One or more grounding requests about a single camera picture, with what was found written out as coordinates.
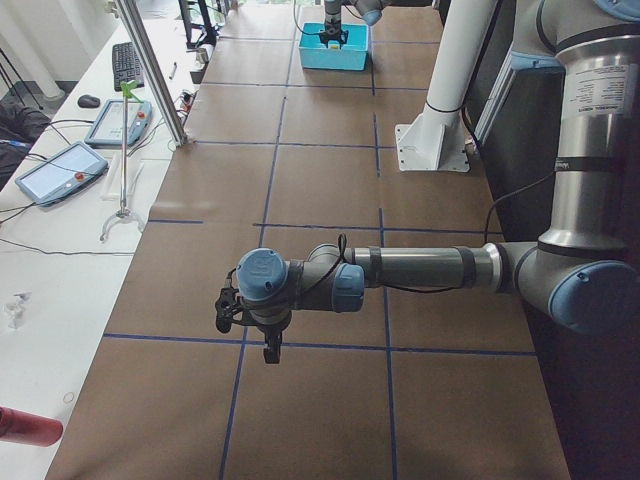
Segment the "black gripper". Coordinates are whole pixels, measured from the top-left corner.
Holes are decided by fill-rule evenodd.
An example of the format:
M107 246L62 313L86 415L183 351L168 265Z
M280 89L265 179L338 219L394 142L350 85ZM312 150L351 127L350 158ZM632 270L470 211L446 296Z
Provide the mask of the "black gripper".
M324 46L335 41L343 47L348 42L348 32L342 29L340 21L324 21L324 29L319 33L319 40Z
M291 322L289 308L267 310L246 310L244 318L249 326L258 328L265 334L263 349L264 361L269 364L279 364L281 355L281 335Z

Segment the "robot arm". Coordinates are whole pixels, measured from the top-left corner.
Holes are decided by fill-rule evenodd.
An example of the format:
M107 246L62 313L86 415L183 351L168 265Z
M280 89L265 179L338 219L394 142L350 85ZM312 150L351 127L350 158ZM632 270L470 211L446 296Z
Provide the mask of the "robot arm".
M296 310L356 312L368 288L514 293L559 325L597 334L639 311L639 274L618 233L628 141L639 113L635 1L520 1L507 55L513 70L564 73L549 228L534 242L479 248L351 248L345 238L286 260L259 248L230 271L216 326L253 326L280 359Z
M324 2L324 29L318 33L320 42L329 47L331 42L336 42L342 47L348 41L348 33L342 28L342 8L353 7L356 16L362 19L366 25L375 25L382 17L382 11L390 4L384 0L352 0L352 1L325 1Z

